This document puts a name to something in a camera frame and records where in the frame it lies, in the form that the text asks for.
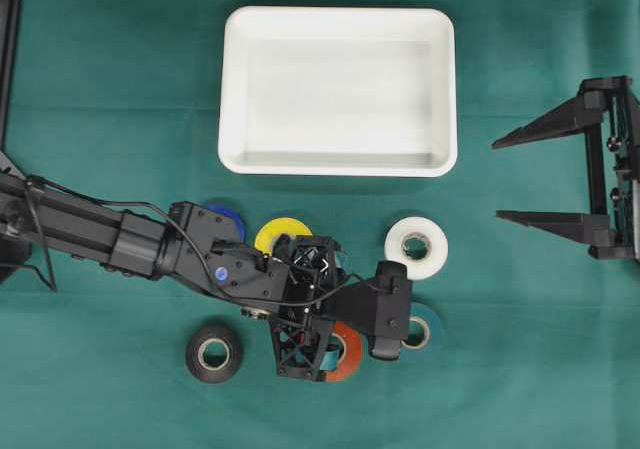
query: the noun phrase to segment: orange tape roll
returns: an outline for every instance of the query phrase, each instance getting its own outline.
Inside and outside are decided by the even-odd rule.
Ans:
[[[325,381],[340,382],[351,376],[360,367],[364,356],[364,346],[360,334],[342,321],[336,321],[333,334],[344,345],[344,353],[338,360],[338,367],[332,371],[326,371]]]

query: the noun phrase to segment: white tape roll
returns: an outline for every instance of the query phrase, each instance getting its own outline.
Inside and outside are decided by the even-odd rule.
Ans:
[[[411,253],[412,243],[424,250]],[[384,256],[407,266],[407,277],[419,281],[433,276],[447,262],[449,243],[440,226],[424,217],[407,217],[394,224],[384,241]]]

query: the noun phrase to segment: tape roll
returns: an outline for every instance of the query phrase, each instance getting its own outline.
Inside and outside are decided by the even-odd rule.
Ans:
[[[271,254],[273,245],[282,234],[287,234],[292,239],[296,236],[313,235],[311,229],[298,219],[278,217],[262,226],[256,235],[254,246],[265,254]]]
[[[340,360],[340,348],[330,347],[327,348],[327,352],[324,353],[322,362],[320,363],[320,370],[322,371],[334,371],[338,368],[338,361]]]
[[[205,209],[209,209],[210,211],[217,212],[218,214],[222,214],[223,216],[227,216],[233,219],[233,222],[236,223],[236,228],[240,233],[240,240],[244,242],[245,238],[247,237],[247,228],[240,214],[238,214],[236,211],[234,211],[230,207],[225,206],[224,204],[216,204],[213,202],[209,202],[209,203],[206,203],[204,207]]]
[[[412,251],[411,244],[422,246]],[[440,226],[424,217],[407,217],[396,222],[384,241],[384,255],[390,261],[407,266],[407,277],[413,281],[437,273],[447,262],[449,243]]]
[[[333,335],[340,340],[344,350],[338,359],[337,367],[332,371],[325,372],[325,381],[340,382],[353,375],[360,367],[364,356],[364,345],[358,331],[342,321],[336,322]]]
[[[208,358],[206,350],[212,344],[224,348],[224,356]],[[189,340],[185,352],[187,367],[202,382],[218,384],[231,379],[242,364],[244,351],[238,335],[224,324],[209,324],[198,329]]]
[[[412,334],[418,328],[418,334]],[[444,326],[438,315],[425,304],[411,303],[409,339],[402,341],[401,361],[424,361],[436,355],[444,345]]]

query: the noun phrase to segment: yellow tape roll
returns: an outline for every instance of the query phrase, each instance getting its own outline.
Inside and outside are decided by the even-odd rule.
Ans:
[[[273,245],[282,234],[294,239],[296,236],[312,236],[313,233],[303,222],[292,217],[278,217],[267,222],[258,231],[254,246],[256,249],[271,255]]]

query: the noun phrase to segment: blue tape roll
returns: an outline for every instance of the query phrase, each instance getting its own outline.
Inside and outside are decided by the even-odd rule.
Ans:
[[[444,345],[444,327],[442,320],[429,306],[419,302],[411,303],[411,320],[412,325],[419,324],[423,326],[426,341],[421,341],[415,347],[402,342],[402,351],[400,353],[401,361],[421,362],[435,356]]]
[[[340,349],[327,349],[320,363],[320,369],[323,371],[335,371],[338,367],[338,360],[340,360]]]
[[[227,216],[233,219],[233,222],[236,223],[236,228],[240,233],[240,240],[242,242],[245,242],[245,238],[247,236],[247,228],[245,227],[244,221],[242,220],[240,214],[238,214],[230,207],[224,206],[222,204],[206,203],[204,207],[205,209],[209,209],[210,211],[217,212],[218,214],[222,214],[223,216]]]

